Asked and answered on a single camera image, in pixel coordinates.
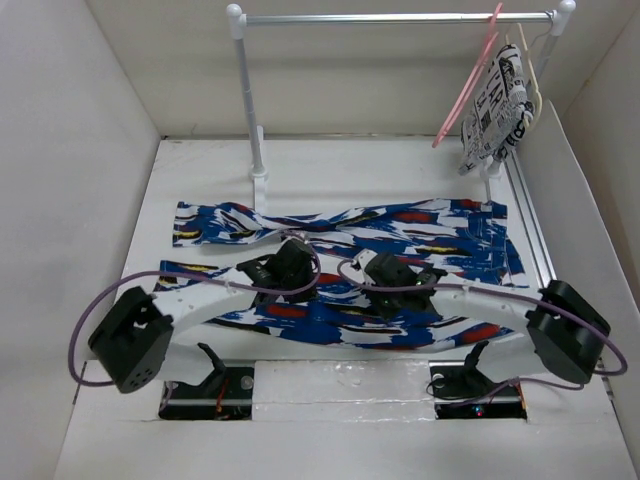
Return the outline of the blue white red patterned trousers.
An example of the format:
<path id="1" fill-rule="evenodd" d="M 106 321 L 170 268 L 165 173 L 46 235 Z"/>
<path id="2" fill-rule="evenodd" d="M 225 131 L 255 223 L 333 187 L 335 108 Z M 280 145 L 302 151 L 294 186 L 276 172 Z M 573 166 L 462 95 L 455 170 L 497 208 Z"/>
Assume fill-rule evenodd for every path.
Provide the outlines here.
<path id="1" fill-rule="evenodd" d="M 178 203 L 176 247 L 254 246 L 297 230 L 321 261 L 315 298 L 240 307 L 208 320 L 210 327 L 249 330 L 286 340 L 362 349 L 437 352 L 491 340 L 510 329 L 464 316 L 401 310 L 383 319 L 374 284 L 361 267 L 390 254 L 415 274 L 427 268 L 490 285 L 529 285 L 519 253 L 507 235 L 507 208 L 468 199 L 355 207 L 339 213 L 267 216 L 233 202 L 214 206 Z"/>

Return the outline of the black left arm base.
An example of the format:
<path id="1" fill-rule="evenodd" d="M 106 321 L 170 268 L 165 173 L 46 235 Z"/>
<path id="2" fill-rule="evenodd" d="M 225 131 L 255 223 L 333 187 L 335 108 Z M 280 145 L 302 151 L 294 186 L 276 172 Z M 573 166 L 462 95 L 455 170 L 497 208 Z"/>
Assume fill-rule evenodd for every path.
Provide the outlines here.
<path id="1" fill-rule="evenodd" d="M 197 348 L 206 359 L 207 376 L 196 385 L 164 383 L 158 416 L 175 421 L 247 421 L 252 418 L 255 363 L 223 361 L 206 343 Z"/>

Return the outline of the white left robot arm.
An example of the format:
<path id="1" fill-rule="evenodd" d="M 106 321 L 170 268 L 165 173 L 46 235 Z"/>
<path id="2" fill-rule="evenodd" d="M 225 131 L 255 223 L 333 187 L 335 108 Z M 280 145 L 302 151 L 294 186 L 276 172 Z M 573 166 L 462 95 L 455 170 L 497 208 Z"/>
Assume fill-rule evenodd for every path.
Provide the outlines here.
<path id="1" fill-rule="evenodd" d="M 161 380 L 190 385 L 201 396 L 216 394 L 224 363 L 208 344 L 181 344 L 178 336 L 268 301 L 308 299 L 320 276 L 320 260 L 308 244 L 289 238 L 276 253 L 228 267 L 214 278 L 193 271 L 182 276 L 189 283 L 178 289 L 126 290 L 89 337 L 89 349 L 120 393 Z"/>

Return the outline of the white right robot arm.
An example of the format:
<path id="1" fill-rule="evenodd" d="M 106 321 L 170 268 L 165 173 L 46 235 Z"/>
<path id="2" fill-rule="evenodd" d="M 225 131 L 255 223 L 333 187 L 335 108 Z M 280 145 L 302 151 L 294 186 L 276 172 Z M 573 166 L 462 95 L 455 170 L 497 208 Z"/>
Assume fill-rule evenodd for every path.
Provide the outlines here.
<path id="1" fill-rule="evenodd" d="M 550 373 L 575 385 L 590 382 L 609 339 L 608 322 L 568 283 L 540 289 L 489 285 L 431 264 L 414 268 L 390 253 L 364 250 L 338 267 L 339 275 L 367 294 L 381 314 L 430 311 L 505 328 L 505 340 L 474 341 L 462 381 L 483 394 L 497 382 Z"/>

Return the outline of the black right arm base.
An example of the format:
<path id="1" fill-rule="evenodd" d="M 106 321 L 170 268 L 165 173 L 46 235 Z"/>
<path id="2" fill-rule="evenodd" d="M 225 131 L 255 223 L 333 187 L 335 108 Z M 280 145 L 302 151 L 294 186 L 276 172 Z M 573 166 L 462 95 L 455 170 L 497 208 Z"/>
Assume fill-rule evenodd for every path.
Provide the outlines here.
<path id="1" fill-rule="evenodd" d="M 522 392 L 517 386 L 495 383 L 478 368 L 480 354 L 489 344 L 476 344 L 464 361 L 429 364 L 425 392 L 434 399 L 437 420 L 527 419 Z"/>

